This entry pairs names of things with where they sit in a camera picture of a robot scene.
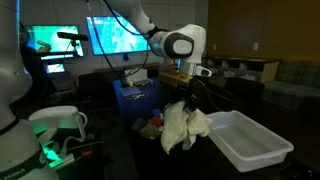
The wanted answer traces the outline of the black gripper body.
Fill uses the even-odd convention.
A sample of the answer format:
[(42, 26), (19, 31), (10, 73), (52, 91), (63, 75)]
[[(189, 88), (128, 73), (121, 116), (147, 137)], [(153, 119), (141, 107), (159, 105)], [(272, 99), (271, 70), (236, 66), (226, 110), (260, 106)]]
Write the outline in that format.
[(188, 109), (191, 112), (195, 111), (197, 108), (196, 99), (194, 95), (195, 80), (191, 79), (187, 85), (178, 85), (175, 90), (173, 97), (176, 101), (184, 100), (184, 109)]

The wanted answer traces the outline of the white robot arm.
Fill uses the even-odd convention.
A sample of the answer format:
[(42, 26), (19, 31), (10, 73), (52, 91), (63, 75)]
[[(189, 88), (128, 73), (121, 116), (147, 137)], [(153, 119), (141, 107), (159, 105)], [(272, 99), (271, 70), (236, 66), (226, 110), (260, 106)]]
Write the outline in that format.
[[(102, 0), (125, 18), (160, 57), (181, 59), (201, 73), (206, 30), (188, 24), (174, 31), (158, 28), (144, 13), (140, 0)], [(0, 180), (59, 180), (49, 167), (40, 142), (29, 123), (17, 118), (10, 105), (32, 86), (19, 43), (20, 0), (0, 0)]]

